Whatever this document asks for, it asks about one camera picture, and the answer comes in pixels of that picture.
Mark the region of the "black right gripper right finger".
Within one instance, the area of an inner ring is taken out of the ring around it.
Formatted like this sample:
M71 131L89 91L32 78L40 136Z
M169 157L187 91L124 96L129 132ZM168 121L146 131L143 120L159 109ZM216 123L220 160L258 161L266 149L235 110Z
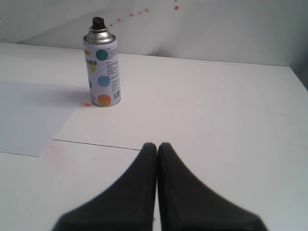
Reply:
M164 231L265 231L262 219L202 183L170 143L158 148L158 201Z

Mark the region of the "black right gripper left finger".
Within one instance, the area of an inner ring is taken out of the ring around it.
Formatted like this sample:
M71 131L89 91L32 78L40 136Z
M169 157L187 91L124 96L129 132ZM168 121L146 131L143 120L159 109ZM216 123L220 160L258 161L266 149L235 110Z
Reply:
M145 143L129 168L104 192L62 215L55 231L151 231L157 149Z

